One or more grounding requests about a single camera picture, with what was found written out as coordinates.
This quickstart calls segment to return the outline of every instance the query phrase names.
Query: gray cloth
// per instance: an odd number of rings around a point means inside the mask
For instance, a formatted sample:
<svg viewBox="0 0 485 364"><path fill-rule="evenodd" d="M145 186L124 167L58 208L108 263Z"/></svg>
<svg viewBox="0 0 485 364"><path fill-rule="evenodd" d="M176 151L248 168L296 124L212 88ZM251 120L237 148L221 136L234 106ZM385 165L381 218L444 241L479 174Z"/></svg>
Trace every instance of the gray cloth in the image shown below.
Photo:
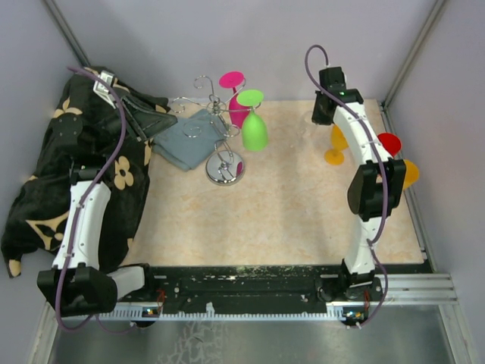
<svg viewBox="0 0 485 364"><path fill-rule="evenodd" d="M153 152L183 171L196 168L215 151L215 142L222 139L210 124L211 119L217 123L219 130L224 130L221 121L211 116L206 109L197 111L189 118L177 118L178 122L173 127L154 138ZM184 131L190 133L190 129L195 127L200 127L202 132L198 137L189 138Z"/></svg>

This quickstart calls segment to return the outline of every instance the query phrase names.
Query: gray wall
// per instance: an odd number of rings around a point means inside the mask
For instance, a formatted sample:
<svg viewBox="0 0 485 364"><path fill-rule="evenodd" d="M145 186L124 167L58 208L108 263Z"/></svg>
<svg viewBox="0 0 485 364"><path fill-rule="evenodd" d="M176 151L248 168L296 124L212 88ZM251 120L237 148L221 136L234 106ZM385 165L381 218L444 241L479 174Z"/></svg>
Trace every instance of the gray wall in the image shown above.
<svg viewBox="0 0 485 364"><path fill-rule="evenodd" d="M63 84L65 66L76 65L69 48L39 1L2 2L0 11L0 226L20 185L32 174L42 135ZM49 268L44 252L26 256L19 278L0 264L0 362L26 362L39 322L42 294L37 272Z"/></svg>
<svg viewBox="0 0 485 364"><path fill-rule="evenodd" d="M451 0L391 116L438 268L449 271L485 361L485 2Z"/></svg>
<svg viewBox="0 0 485 364"><path fill-rule="evenodd" d="M306 49L321 43L364 97L383 99L433 0L57 0L93 64L162 96L207 96L207 74L246 74L267 99L310 99ZM315 58L315 71L323 67Z"/></svg>

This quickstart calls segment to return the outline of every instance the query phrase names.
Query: metal stand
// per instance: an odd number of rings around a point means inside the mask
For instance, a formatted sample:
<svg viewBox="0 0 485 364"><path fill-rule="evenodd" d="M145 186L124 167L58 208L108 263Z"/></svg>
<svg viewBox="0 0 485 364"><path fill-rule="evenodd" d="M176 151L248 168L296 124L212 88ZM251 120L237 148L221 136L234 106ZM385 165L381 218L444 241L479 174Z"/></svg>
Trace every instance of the metal stand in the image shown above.
<svg viewBox="0 0 485 364"><path fill-rule="evenodd" d="M227 138L237 137L241 130L236 125L226 123L223 113L251 111L258 108L261 103L254 108L229 111L227 109L228 102L232 98L236 97L236 95L238 95L239 92L244 88L246 85L246 80L244 80L244 83L237 90L237 92L225 102L221 101L221 98L215 94L214 83L212 82L211 78L207 76L202 75L197 77L194 80L194 87L196 89L203 88L203 80L208 80L211 84L211 94L208 97L208 104L203 105L186 97L177 97L172 101L171 107L176 114L179 114L185 111L185 106L180 102L187 101L191 102L192 104L196 104L201 108L207 109L208 113L212 116L210 125L216 130L217 134L219 134L221 138L214 144L215 151L214 154L208 158L205 164L205 173L207 174L208 179L218 186L231 186L243 178L246 170L246 164L243 157L234 152L226 141ZM187 122L183 126L183 133L189 138L199 137L202 132L202 128L193 127L190 122Z"/></svg>

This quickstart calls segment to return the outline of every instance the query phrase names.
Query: pink wine glass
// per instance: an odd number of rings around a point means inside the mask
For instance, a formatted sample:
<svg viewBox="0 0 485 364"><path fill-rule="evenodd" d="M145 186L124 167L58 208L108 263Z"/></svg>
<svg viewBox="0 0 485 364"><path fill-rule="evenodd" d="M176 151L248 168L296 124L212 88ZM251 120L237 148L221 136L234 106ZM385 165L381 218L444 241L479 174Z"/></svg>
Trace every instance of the pink wine glass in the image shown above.
<svg viewBox="0 0 485 364"><path fill-rule="evenodd" d="M237 90L238 85L242 83L242 87ZM233 89L233 97L229 101L229 116L231 122L236 125L239 129L243 127L244 120L246 116L249 115L249 110L247 106L242 106L237 102L236 95L245 86L246 79L244 74L238 71L227 72L219 79L219 86L225 89Z"/></svg>

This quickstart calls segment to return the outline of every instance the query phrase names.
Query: beige table surface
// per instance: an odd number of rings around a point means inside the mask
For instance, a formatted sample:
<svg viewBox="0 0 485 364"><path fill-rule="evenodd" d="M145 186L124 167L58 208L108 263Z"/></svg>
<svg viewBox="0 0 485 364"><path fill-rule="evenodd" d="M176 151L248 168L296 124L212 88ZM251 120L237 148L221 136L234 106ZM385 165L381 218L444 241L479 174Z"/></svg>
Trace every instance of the beige table surface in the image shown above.
<svg viewBox="0 0 485 364"><path fill-rule="evenodd" d="M183 172L152 154L150 190L124 263L150 265L340 264L355 224L347 189L356 165L324 161L330 127L311 122L314 101L263 102L270 143L261 152L230 141L246 175L229 187L205 176L205 163ZM374 100L365 102L376 133L384 130ZM181 115L198 108L188 105ZM404 199L387 219L377 254L385 263L423 262Z"/></svg>

